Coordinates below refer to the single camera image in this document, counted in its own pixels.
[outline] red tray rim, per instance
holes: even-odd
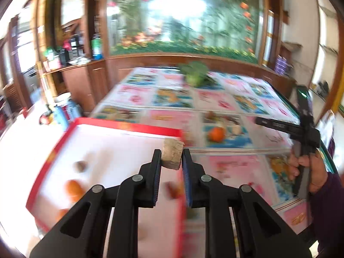
[[[128,122],[122,122],[122,121],[110,121],[110,120],[103,120],[103,119],[95,119],[90,117],[80,117],[75,119],[73,121],[68,129],[65,131],[65,133],[62,135],[60,140],[56,143],[55,147],[49,154],[48,158],[46,159],[45,163],[43,164],[40,172],[38,173],[36,180],[34,184],[32,185],[30,194],[28,196],[27,202],[26,202],[26,209],[32,214],[32,208],[34,206],[38,191],[42,185],[42,182],[45,179],[45,176],[47,175],[48,171],[50,170],[52,164],[55,161],[56,156],[63,148],[65,142],[69,139],[69,137],[72,135],[73,131],[78,125],[87,124],[87,125],[93,125],[93,126],[99,126],[99,127],[106,127],[106,128],[112,128],[112,129],[120,129],[120,130],[126,130],[130,132],[140,132],[140,133],[147,133],[147,134],[155,134],[155,135],[163,135],[168,137],[177,137],[182,138],[182,130],[180,129],[172,129],[172,128],[165,128],[165,127],[157,127],[157,126],[149,126],[149,125],[143,125],[143,124],[136,124],[136,123],[128,123]],[[178,226],[178,234],[179,237],[181,237],[182,233],[182,219],[184,216],[184,201],[180,201],[181,208],[179,209],[179,215],[178,220],[180,222],[180,226]],[[45,232],[49,231],[48,226],[46,226],[43,222],[41,222],[39,219],[35,218],[36,224],[38,224]],[[182,247],[182,241],[178,238],[177,243],[177,256],[180,257],[181,252],[180,249]]]

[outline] person's arm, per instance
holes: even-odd
[[[293,180],[300,172],[299,165],[309,167],[308,156],[289,158],[289,178]],[[338,175],[326,172],[324,162],[317,151],[311,156],[310,206],[318,249],[328,247],[344,232],[344,188]]]

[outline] beige cube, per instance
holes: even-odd
[[[179,170],[183,148],[183,142],[174,138],[166,138],[162,148],[162,166],[168,169]]]

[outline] purple sleeve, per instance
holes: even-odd
[[[329,246],[344,229],[344,188],[337,174],[328,175],[324,186],[310,197],[318,250]]]

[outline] orange flower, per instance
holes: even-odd
[[[245,41],[247,41],[248,43],[252,44],[252,39],[249,37],[245,37]]]
[[[247,17],[247,18],[250,18],[251,17],[251,14],[249,12],[244,12],[243,13],[243,16],[244,17]]]
[[[245,4],[244,2],[241,2],[240,7],[243,9],[248,9],[248,5]]]

